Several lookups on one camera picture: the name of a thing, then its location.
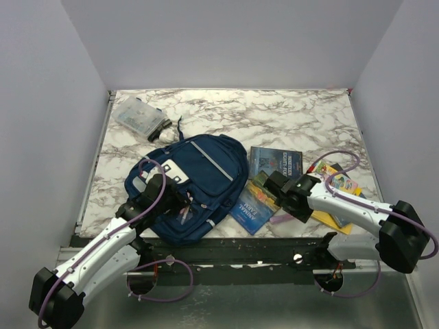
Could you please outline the blue white pen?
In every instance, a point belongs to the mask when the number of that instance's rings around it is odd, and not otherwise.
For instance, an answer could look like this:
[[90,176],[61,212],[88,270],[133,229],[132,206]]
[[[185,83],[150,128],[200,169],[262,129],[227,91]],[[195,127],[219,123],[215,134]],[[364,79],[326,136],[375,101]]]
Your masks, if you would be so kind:
[[[187,191],[187,197],[189,199],[189,203],[191,204],[191,202],[193,201],[193,197],[191,196],[190,192]],[[190,205],[186,206],[183,210],[182,210],[182,222],[184,223],[188,214],[190,211]]]

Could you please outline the purple highlighter marker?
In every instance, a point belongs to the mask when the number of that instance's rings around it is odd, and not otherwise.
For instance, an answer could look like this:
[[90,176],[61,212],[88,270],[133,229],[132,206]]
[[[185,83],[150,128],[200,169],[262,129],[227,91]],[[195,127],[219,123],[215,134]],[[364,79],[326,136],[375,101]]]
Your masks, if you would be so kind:
[[277,215],[277,216],[273,216],[269,219],[269,222],[271,224],[278,224],[278,223],[283,223],[289,220],[294,219],[293,216],[289,215],[289,214],[282,214],[282,215]]

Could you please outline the navy blue student backpack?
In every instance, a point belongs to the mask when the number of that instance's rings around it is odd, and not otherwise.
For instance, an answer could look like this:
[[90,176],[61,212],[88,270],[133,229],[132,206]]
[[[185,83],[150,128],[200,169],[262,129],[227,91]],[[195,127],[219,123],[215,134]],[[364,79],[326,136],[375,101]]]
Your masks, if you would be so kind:
[[166,171],[178,167],[177,190],[191,200],[186,210],[158,217],[151,227],[171,245],[196,243],[210,232],[236,204],[248,179],[244,146],[223,134],[185,138],[151,151],[147,158]]

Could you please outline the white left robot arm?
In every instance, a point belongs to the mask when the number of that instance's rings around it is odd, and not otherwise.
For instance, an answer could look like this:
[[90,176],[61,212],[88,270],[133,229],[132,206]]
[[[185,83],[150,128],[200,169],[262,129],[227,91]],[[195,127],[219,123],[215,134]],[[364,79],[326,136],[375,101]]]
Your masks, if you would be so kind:
[[87,246],[55,269],[42,268],[35,276],[29,309],[38,316],[39,328],[72,328],[86,305],[125,272],[153,270],[160,260],[141,233],[190,204],[178,187],[183,175],[156,174],[144,191],[117,210],[109,224]]

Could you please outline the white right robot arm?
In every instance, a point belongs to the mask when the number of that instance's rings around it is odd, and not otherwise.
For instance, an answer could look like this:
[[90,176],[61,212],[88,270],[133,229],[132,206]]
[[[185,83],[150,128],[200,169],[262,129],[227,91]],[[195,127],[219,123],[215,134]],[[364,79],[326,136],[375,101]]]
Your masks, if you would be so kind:
[[414,207],[372,202],[331,188],[320,178],[305,174],[293,181],[275,171],[264,187],[276,205],[305,223],[316,211],[326,212],[367,231],[366,235],[337,234],[316,250],[316,262],[332,268],[340,260],[378,260],[400,273],[411,273],[432,240]]

